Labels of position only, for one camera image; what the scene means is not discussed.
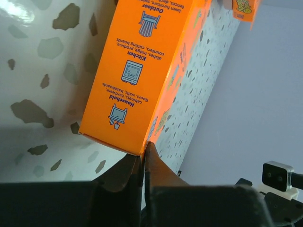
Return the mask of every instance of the orange label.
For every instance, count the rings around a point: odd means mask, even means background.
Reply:
[[[247,22],[254,22],[261,0],[232,0],[233,17]]]
[[[81,134],[130,154],[144,152],[155,113],[166,110],[159,118],[169,113],[182,72],[176,70],[175,59],[184,43],[194,42],[202,21],[197,12],[205,2],[209,1],[119,0]],[[169,100],[165,103],[160,101],[164,95]]]

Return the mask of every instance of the blue icon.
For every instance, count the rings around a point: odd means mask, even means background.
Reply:
[[[127,60],[121,80],[125,83],[136,85],[141,75],[142,68],[142,64]]]
[[[151,129],[150,129],[150,132],[148,133],[147,141],[150,140],[150,138],[152,137],[153,131],[155,131],[155,127],[156,127],[157,120],[158,120],[158,117],[156,117],[156,119],[155,119],[155,120],[152,122],[152,124],[151,124]]]
[[[140,35],[144,37],[150,37],[152,35],[152,30],[157,29],[157,25],[159,23],[161,16],[153,17],[145,14],[145,11],[142,13],[141,21],[140,21]]]
[[[116,107],[116,105],[114,104],[112,107],[112,110],[110,112],[110,115],[108,117],[110,119],[109,124],[112,125],[116,122],[114,125],[114,129],[118,130],[120,127],[119,123],[124,124],[126,114],[127,114],[127,108],[122,110],[122,109],[119,109],[118,107]]]

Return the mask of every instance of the gray speckle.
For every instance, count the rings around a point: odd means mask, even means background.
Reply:
[[[92,36],[98,35],[97,23],[96,23],[96,16],[93,13],[89,22],[89,29]]]
[[[48,76],[48,74],[45,74],[44,77],[43,77],[43,79],[42,79],[42,81],[41,81],[40,87],[42,89],[44,89],[44,88],[46,88],[48,86],[49,86],[49,76]]]
[[[20,103],[12,104],[10,108],[24,123],[40,123],[48,129],[54,126],[53,118],[49,118],[47,113],[31,100],[24,99]]]
[[[89,158],[87,159],[87,163],[91,163],[93,161],[96,160],[97,156],[99,154],[99,151],[95,151],[94,153],[92,153]]]
[[[14,159],[15,164],[18,165],[21,162],[23,157],[24,157],[24,154],[22,154],[22,153],[18,154],[17,157],[15,157],[15,159]]]
[[[41,39],[37,51],[41,58],[55,59],[63,52],[63,44],[59,37]]]
[[[44,175],[44,167],[43,166],[35,166],[33,173],[36,177],[43,176]]]
[[[100,162],[100,164],[96,168],[96,174],[100,173],[100,171],[104,168],[105,163],[106,163],[106,160],[103,160],[102,162]]]
[[[53,0],[32,0],[33,4],[40,10],[47,10]]]
[[[64,31],[69,28],[75,28],[79,24],[79,19],[80,8],[74,3],[71,3],[59,13],[57,19],[53,20],[53,28]]]
[[[65,178],[64,178],[64,181],[72,181],[72,178],[74,176],[72,175],[71,171],[69,171],[66,175],[65,175]]]
[[[191,71],[189,71],[189,73],[188,73],[188,76],[187,77],[190,77],[190,75],[191,75],[191,73],[192,73],[193,71],[191,70]]]
[[[202,30],[201,35],[200,35],[200,41],[202,41],[202,39],[203,39],[203,34],[204,34],[204,31]]]
[[[78,135],[78,131],[79,131],[79,124],[77,122],[71,124],[71,132],[75,135]]]
[[[71,116],[75,116],[77,114],[77,110],[76,109],[72,109],[72,110],[69,110],[67,113],[69,115],[71,115]]]
[[[22,32],[18,27],[14,26],[14,25],[10,25],[8,27],[8,31],[14,38],[17,38],[17,39],[28,38],[28,36],[24,32]]]
[[[62,159],[60,159],[59,161],[57,161],[57,162],[51,167],[51,171],[55,171],[57,168],[59,168],[61,162],[62,162]]]
[[[8,60],[8,65],[9,65],[10,70],[14,70],[15,65],[16,65],[15,60],[14,59],[9,59]]]
[[[98,69],[98,63],[92,53],[86,55],[84,59],[84,68],[86,72],[96,73]]]
[[[66,64],[63,75],[66,78],[66,80],[68,82],[70,82],[71,84],[74,84],[74,85],[78,84],[78,82],[79,82],[78,74],[77,74],[77,71],[76,71],[74,65],[69,64],[69,63]]]
[[[27,151],[32,155],[42,155],[47,149],[48,149],[48,146],[46,144],[44,144],[44,145],[39,145],[39,146],[30,148]]]

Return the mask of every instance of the orange box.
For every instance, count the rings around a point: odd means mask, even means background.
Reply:
[[[156,142],[211,0],[119,0],[79,133],[140,155]]]
[[[233,17],[241,21],[251,22],[250,29],[252,29],[261,1],[262,0],[232,0]]]

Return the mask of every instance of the microwave icon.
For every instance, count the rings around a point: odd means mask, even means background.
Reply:
[[[126,61],[126,65],[121,80],[125,83],[136,85],[140,78],[142,68],[143,68],[142,64],[130,60]]]

